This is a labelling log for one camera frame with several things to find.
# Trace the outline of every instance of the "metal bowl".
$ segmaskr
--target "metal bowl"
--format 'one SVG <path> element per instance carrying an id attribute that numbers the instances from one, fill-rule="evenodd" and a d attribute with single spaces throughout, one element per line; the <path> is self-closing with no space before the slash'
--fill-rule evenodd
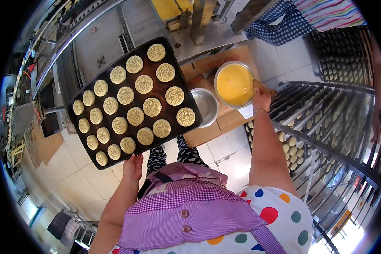
<path id="1" fill-rule="evenodd" d="M 217 91 L 217 77 L 218 77 L 220 71 L 221 71 L 225 66 L 227 66 L 227 65 L 229 65 L 229 64 L 240 64 L 240 65 L 246 67 L 246 68 L 250 71 L 251 75 L 253 76 L 253 79 L 257 79 L 257 77 L 254 75 L 253 71 L 251 70 L 251 68 L 250 68 L 247 64 L 245 64 L 245 63 L 243 63 L 243 62 L 240 62 L 240 61 L 230 61 L 230 62 L 227 62 L 227 63 L 223 64 L 222 66 L 220 66 L 220 68 L 219 68 L 219 69 L 217 70 L 217 72 L 216 72 L 216 75 L 214 76 L 214 90 L 216 91 L 216 95 L 217 95 L 217 97 L 219 98 L 219 100 L 220 100 L 223 104 L 225 104 L 226 106 L 229 106 L 230 108 L 233 108 L 233 109 L 242 109 L 242 108 L 247 107 L 248 105 L 250 105 L 250 104 L 253 102 L 253 97 L 254 97 L 254 96 L 252 96 L 252 97 L 250 98 L 250 100 L 249 100 L 248 102 L 246 102 L 245 104 L 243 104 L 243 105 L 241 105 L 241 106 L 234 106 L 234 105 L 230 105 L 230 104 L 226 103 L 226 102 L 220 97 L 220 94 L 219 94 L 218 91 Z"/>
<path id="2" fill-rule="evenodd" d="M 211 125 L 218 115 L 218 100 L 208 89 L 195 88 L 190 91 L 195 99 L 196 105 L 202 115 L 202 124 L 199 128 Z"/>

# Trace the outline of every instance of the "cardboard box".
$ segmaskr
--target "cardboard box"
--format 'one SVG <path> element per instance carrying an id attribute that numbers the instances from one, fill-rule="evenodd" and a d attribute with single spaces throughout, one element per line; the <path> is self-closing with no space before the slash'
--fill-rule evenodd
<path id="1" fill-rule="evenodd" d="M 181 66 L 184 77 L 188 82 L 188 88 L 205 88 L 213 94 L 216 94 L 214 90 L 214 76 L 204 79 L 193 86 L 189 85 L 189 82 L 198 75 L 201 75 L 214 67 L 220 67 L 222 64 L 233 60 L 247 64 L 252 69 L 257 79 L 259 79 L 258 70 L 251 58 L 248 46 L 242 46 L 198 59 L 193 63 Z M 232 109 L 219 101 L 219 112 L 216 121 L 206 128 L 192 130 L 184 134 L 184 137 L 190 147 L 202 145 L 251 121 L 252 119 L 253 118 L 245 119 L 237 109 Z"/>

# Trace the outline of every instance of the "apron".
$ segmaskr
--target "apron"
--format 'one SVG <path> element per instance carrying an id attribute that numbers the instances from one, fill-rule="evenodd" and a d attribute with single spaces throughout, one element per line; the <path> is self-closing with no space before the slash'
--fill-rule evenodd
<path id="1" fill-rule="evenodd" d="M 124 215 L 119 254 L 200 242 L 235 231 L 250 231 L 267 254 L 286 254 L 267 222 L 225 188 L 226 175 L 193 163 L 171 163 L 147 180 L 144 196 Z"/>

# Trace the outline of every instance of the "patterned pants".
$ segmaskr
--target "patterned pants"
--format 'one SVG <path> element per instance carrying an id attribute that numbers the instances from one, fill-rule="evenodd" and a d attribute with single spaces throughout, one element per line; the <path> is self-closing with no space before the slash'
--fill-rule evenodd
<path id="1" fill-rule="evenodd" d="M 278 25 L 270 25 L 279 17 L 285 17 Z M 292 1 L 280 0 L 259 17 L 246 32 L 274 46 L 280 46 L 315 29 Z"/>
<path id="2" fill-rule="evenodd" d="M 184 137 L 181 135 L 177 139 L 178 142 L 178 159 L 177 162 L 184 163 L 194 163 L 204 167 L 209 167 L 199 156 L 199 152 L 196 147 L 190 148 L 186 143 Z M 149 153 L 148 163 L 147 163 L 147 175 L 150 173 L 159 170 L 167 164 L 167 154 L 163 148 L 158 145 L 151 149 Z"/>

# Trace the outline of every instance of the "baking rack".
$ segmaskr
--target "baking rack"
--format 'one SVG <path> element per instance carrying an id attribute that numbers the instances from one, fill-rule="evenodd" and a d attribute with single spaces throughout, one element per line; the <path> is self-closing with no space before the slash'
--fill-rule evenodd
<path id="1" fill-rule="evenodd" d="M 375 156 L 377 146 L 369 142 L 374 90 L 292 81 L 277 91 L 269 116 L 283 145 L 303 150 L 292 160 L 292 147 L 284 151 L 293 185 L 312 213 L 314 241 L 325 239 L 338 253 L 331 239 L 348 221 L 365 229 L 381 197 L 381 145 Z M 244 125 L 250 145 L 251 127 L 253 121 Z"/>
<path id="2" fill-rule="evenodd" d="M 367 26 L 313 30 L 308 38 L 317 54 L 322 81 L 371 85 L 373 64 Z"/>

